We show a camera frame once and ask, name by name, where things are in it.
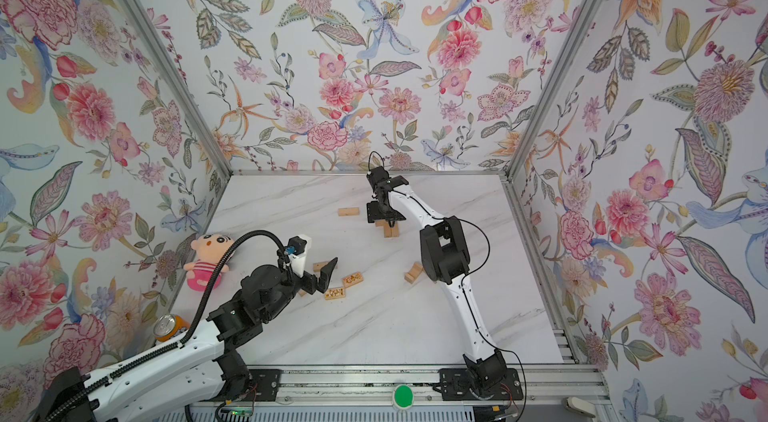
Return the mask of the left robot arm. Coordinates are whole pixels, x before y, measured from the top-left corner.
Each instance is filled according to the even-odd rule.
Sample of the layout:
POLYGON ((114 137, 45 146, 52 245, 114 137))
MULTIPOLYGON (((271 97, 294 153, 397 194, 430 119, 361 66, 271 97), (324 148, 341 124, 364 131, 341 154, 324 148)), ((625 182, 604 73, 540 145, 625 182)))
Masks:
POLYGON ((55 377, 35 421, 150 421, 185 405, 235 399, 255 386, 239 347, 257 337, 301 291, 325 292, 337 261, 318 275, 261 265, 197 327, 112 369, 55 377))

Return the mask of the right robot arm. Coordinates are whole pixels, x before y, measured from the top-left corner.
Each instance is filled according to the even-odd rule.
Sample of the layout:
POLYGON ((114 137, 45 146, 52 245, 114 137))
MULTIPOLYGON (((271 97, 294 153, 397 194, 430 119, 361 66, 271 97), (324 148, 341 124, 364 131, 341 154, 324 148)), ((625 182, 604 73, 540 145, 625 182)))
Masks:
POLYGON ((431 208, 401 176, 373 182, 371 189, 373 200, 366 205, 370 223, 384 222, 390 228, 408 219, 418 223, 421 266, 443 290, 462 330, 467 391, 488 400, 492 390, 502 384, 507 363, 492 341, 473 294, 463 220, 431 208))

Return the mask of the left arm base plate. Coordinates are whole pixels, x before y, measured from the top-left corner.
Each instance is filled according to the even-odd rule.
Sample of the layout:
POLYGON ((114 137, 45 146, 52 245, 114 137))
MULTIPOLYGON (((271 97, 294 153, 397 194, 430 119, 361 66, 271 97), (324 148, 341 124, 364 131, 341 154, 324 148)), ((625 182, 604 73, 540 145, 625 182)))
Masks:
POLYGON ((232 401, 276 402, 283 371, 281 369, 251 369, 242 390, 232 401))

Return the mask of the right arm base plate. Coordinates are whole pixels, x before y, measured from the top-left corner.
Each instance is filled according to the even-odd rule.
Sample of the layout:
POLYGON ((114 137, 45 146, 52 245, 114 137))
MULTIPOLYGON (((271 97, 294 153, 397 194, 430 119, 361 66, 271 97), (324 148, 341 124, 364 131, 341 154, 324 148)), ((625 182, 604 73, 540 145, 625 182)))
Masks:
POLYGON ((523 382, 518 371, 507 368, 503 374, 491 376, 488 380, 475 377, 466 367, 441 368, 438 382, 433 386, 443 401, 522 401, 523 382))

